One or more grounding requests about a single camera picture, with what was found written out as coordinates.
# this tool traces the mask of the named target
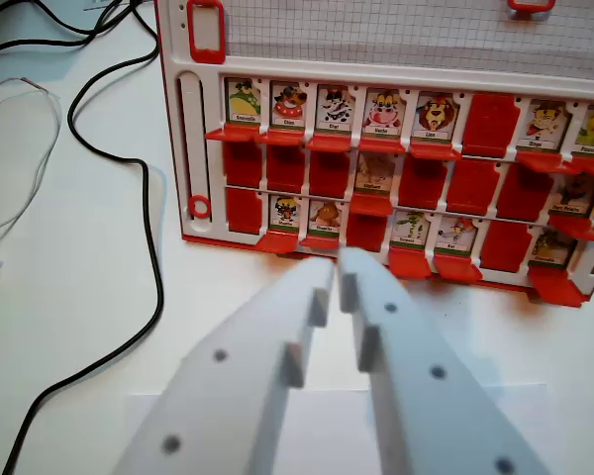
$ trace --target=white table surface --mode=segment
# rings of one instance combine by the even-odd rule
[[[73,24],[92,25],[97,13],[84,14],[76,3],[72,9],[58,0],[49,5]],[[151,5],[141,10],[153,24]],[[19,12],[24,14],[13,21],[24,22],[32,10]],[[22,23],[18,31],[61,36],[39,16],[30,24]],[[90,153],[65,123],[70,101],[90,76],[150,48],[151,38],[129,18],[83,50],[0,55],[0,80],[26,75],[57,94],[64,111],[42,190],[0,243],[5,261],[0,269],[0,471],[33,399],[127,339],[154,308],[140,172]],[[0,109],[0,217],[22,200],[37,150],[50,137],[50,113],[43,104],[28,95]],[[199,339],[295,263],[180,238],[158,62],[97,96],[78,128],[104,149],[140,156],[167,177],[161,243],[165,309],[160,325],[135,352],[43,408],[17,473],[109,473],[128,442],[127,396],[160,392]],[[547,383],[559,469],[594,474],[594,297],[575,310],[481,287],[432,282],[406,287],[480,383]],[[354,368],[351,323],[336,296],[329,326],[315,333],[307,387],[367,387],[366,377]]]

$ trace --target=grid paper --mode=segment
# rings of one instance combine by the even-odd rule
[[[230,55],[594,79],[594,0],[542,22],[511,20],[507,0],[223,2]]]

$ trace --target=white cable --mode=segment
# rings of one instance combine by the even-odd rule
[[[46,90],[41,85],[36,84],[31,79],[28,79],[26,77],[10,77],[8,79],[0,81],[0,86],[2,86],[3,84],[6,84],[7,82],[11,82],[11,81],[26,82],[27,84],[35,87],[38,90],[38,91],[34,91],[34,92],[40,92],[45,96],[45,98],[47,99],[47,102],[49,103],[50,109],[52,110],[55,132],[52,137],[52,140],[50,141],[49,146],[47,147],[45,152],[42,154],[40,162],[38,163],[36,171],[33,175],[33,183],[31,185],[31,190],[29,191],[29,196],[27,196],[27,199],[25,200],[24,205],[22,206],[22,208],[20,208],[20,210],[15,215],[13,215],[11,218],[0,223],[0,229],[6,227],[5,230],[3,231],[3,233],[0,235],[0,241],[11,231],[11,229],[15,226],[15,224],[18,222],[18,220],[20,218],[22,218],[22,215],[24,215],[24,213],[27,211],[27,208],[29,208],[29,205],[31,205],[31,203],[33,202],[33,199],[38,194],[38,191],[40,191],[40,187],[42,186],[42,180],[44,179],[44,175],[47,172],[47,165],[49,164],[50,154],[52,153],[52,150],[54,149],[55,144],[57,143],[57,138],[59,137],[59,131],[61,130],[61,106],[59,105],[59,100],[57,99],[56,96],[54,96],[51,92]],[[11,96],[6,99],[3,99],[2,101],[0,101],[0,104],[2,104],[3,102],[6,102],[8,100],[14,99],[16,97],[19,97],[19,96],[20,96],[20,94],[17,96]]]

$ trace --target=red flip-down tile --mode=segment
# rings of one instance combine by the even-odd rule
[[[560,153],[519,150],[515,160],[539,173],[560,173],[563,175],[578,175],[580,173],[580,170],[573,167],[571,163],[563,162]]]
[[[373,137],[364,137],[358,143],[358,149],[361,151],[379,151],[382,153],[405,153],[399,140],[377,139]]]
[[[545,205],[554,180],[520,163],[512,164],[497,200],[497,217],[536,221]]]
[[[398,204],[434,210],[445,186],[446,167],[441,161],[407,155],[398,190]]]
[[[259,134],[259,126],[241,126],[226,123],[223,129],[208,132],[205,137],[210,141],[251,142]]]
[[[589,218],[550,215],[547,223],[572,238],[594,241],[594,226]]]
[[[229,231],[258,235],[261,217],[261,200],[256,192],[227,188]]]
[[[503,158],[513,137],[519,112],[510,94],[473,95],[462,138],[462,153]]]
[[[389,195],[354,193],[349,202],[349,211],[366,216],[389,216],[394,212]]]
[[[269,231],[255,245],[255,249],[271,252],[273,254],[286,254],[297,248],[297,233],[283,233],[282,231]]]
[[[299,243],[304,247],[313,247],[315,249],[339,248],[339,239],[337,237],[306,235],[306,238]]]
[[[488,227],[479,256],[480,266],[485,269],[518,272],[532,239],[527,225],[493,221]]]
[[[485,215],[499,181],[495,163],[487,160],[461,160],[455,164],[446,210],[469,215]]]
[[[301,193],[306,157],[300,146],[268,145],[266,147],[266,179],[268,189]]]
[[[271,145],[300,145],[304,139],[304,131],[288,131],[282,129],[268,129],[255,137],[255,141]]]
[[[533,265],[528,276],[535,290],[549,304],[580,307],[587,300],[576,284],[569,280],[565,269]]]
[[[432,275],[423,249],[407,249],[395,245],[389,248],[389,270],[403,279],[427,279]]]
[[[438,274],[447,280],[475,283],[482,278],[470,257],[449,254],[434,254],[434,266]]]
[[[351,136],[341,134],[317,134],[306,143],[306,148],[316,151],[350,151]]]
[[[310,154],[310,194],[342,198],[347,188],[349,157],[344,152]]]
[[[454,150],[450,143],[431,143],[412,140],[409,152],[422,160],[456,161],[462,154]]]
[[[227,184],[259,187],[261,150],[255,142],[225,142],[222,146]]]
[[[387,218],[350,213],[347,218],[346,244],[380,252],[386,228]]]

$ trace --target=screw hole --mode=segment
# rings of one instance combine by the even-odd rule
[[[510,475],[515,473],[515,466],[508,458],[498,458],[495,462],[495,468],[502,475]]]
[[[218,361],[219,363],[224,361],[225,359],[227,359],[229,355],[227,354],[227,352],[224,349],[217,349],[214,352],[214,359],[216,361]]]
[[[446,378],[446,371],[441,366],[432,366],[431,373],[432,373],[432,376],[436,379],[445,379]]]
[[[167,455],[177,452],[180,449],[180,437],[178,435],[168,435],[162,442],[162,451]]]

